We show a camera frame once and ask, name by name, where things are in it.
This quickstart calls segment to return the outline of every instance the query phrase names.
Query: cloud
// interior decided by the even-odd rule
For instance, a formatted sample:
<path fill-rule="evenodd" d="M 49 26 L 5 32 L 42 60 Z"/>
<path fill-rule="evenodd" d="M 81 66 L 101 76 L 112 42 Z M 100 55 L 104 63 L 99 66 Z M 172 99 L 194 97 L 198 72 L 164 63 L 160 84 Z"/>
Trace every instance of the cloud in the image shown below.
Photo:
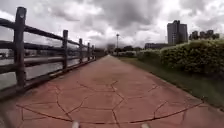
<path fill-rule="evenodd" d="M 101 18 L 118 30 L 134 23 L 148 25 L 160 11 L 158 0 L 92 0 L 91 3 L 102 8 Z"/>
<path fill-rule="evenodd" d="M 165 42 L 166 25 L 173 20 L 193 30 L 224 32 L 223 0 L 1 0 L 0 17 L 14 20 L 16 8 L 27 8 L 26 24 L 97 46 L 116 43 L 141 45 Z M 0 28 L 1 39 L 12 39 L 12 32 Z M 55 41 L 26 34 L 25 40 L 56 45 Z"/>

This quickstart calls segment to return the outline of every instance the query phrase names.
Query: walkway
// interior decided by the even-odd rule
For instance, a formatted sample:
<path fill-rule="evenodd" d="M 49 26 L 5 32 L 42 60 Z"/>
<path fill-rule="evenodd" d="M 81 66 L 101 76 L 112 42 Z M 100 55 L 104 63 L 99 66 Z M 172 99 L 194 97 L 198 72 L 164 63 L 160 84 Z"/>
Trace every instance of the walkway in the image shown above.
<path fill-rule="evenodd" d="M 107 56 L 7 102 L 15 128 L 223 128 L 224 113 Z"/>

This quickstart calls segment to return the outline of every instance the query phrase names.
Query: tall building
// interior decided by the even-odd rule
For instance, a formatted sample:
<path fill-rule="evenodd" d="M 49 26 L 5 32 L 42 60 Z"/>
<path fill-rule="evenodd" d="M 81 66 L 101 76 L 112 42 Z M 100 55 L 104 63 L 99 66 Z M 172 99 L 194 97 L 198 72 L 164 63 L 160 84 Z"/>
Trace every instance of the tall building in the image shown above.
<path fill-rule="evenodd" d="M 167 25 L 168 43 L 170 45 L 188 42 L 187 25 L 181 24 L 179 20 Z"/>
<path fill-rule="evenodd" d="M 200 38 L 204 39 L 206 37 L 206 33 L 204 31 L 200 32 Z"/>

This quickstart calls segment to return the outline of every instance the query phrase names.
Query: river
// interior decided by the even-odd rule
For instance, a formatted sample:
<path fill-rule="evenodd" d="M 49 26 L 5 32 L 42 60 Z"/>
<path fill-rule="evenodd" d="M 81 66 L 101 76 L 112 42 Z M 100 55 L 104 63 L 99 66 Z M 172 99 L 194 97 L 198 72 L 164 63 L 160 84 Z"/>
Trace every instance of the river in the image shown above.
<path fill-rule="evenodd" d="M 27 58 L 25 60 L 37 60 L 37 59 L 47 59 L 45 58 Z M 11 64 L 13 63 L 12 59 L 0 60 L 0 65 Z M 68 66 L 78 64 L 78 59 L 68 61 Z M 37 76 L 44 75 L 46 73 L 62 69 L 62 64 L 52 63 L 52 64 L 43 64 L 40 66 L 28 67 L 26 68 L 27 79 L 35 78 Z M 0 74 L 0 90 L 6 87 L 16 84 L 16 76 L 14 72 Z"/>

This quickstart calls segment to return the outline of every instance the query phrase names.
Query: green bush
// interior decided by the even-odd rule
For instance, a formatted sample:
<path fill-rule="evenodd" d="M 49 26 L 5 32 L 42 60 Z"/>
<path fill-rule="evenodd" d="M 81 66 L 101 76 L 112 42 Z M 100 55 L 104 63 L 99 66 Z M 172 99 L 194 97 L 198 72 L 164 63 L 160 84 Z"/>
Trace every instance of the green bush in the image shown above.
<path fill-rule="evenodd" d="M 224 43 L 222 41 L 194 41 L 161 50 L 162 64 L 189 73 L 224 74 Z"/>
<path fill-rule="evenodd" d="M 145 50 L 137 53 L 137 58 L 141 61 L 145 60 L 157 60 L 159 61 L 160 58 L 160 51 L 159 50 Z"/>

